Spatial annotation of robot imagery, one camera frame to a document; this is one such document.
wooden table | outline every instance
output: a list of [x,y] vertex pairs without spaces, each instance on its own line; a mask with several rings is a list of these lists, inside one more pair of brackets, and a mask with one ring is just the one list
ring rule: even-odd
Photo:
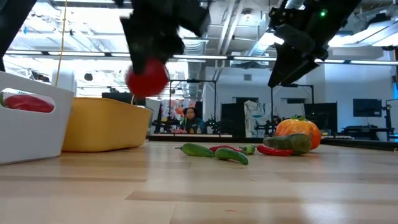
[[302,157],[255,154],[243,166],[188,157],[180,145],[0,166],[0,224],[398,221],[393,152],[320,146]]

person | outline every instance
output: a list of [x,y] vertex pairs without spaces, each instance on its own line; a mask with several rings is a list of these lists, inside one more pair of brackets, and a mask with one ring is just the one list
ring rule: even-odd
[[181,123],[180,129],[188,134],[206,134],[207,128],[205,122],[198,117],[196,108],[185,108],[183,110],[184,119]]

yellow bowl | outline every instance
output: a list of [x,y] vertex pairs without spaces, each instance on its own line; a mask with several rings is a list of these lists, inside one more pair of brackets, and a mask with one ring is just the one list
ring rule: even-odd
[[138,147],[150,110],[104,98],[74,98],[63,152],[103,152]]

cable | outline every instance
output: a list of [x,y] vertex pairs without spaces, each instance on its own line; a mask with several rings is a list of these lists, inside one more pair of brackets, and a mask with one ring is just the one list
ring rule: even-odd
[[63,27],[62,27],[62,39],[61,39],[61,52],[60,52],[60,60],[58,61],[57,76],[55,77],[55,86],[58,86],[58,78],[60,76],[61,61],[62,61],[62,54],[63,54],[63,43],[64,43],[64,40],[65,40],[65,24],[67,23],[67,7],[68,7],[68,0],[65,0],[65,9],[63,11]]

red chili pepper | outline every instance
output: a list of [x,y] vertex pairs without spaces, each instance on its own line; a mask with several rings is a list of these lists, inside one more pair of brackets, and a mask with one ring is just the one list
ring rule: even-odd
[[232,146],[213,146],[213,147],[210,148],[210,150],[212,150],[213,152],[216,152],[217,149],[220,149],[220,148],[222,148],[222,147],[226,147],[226,148],[228,148],[228,149],[232,149],[232,150],[234,150],[234,151],[236,151],[236,152],[242,152],[241,149],[236,149],[236,148],[234,148],[234,147],[232,147]]
[[50,113],[54,105],[30,95],[13,95],[4,100],[9,109]]
[[268,156],[290,156],[293,154],[293,150],[290,149],[274,149],[265,145],[257,146],[257,150]]

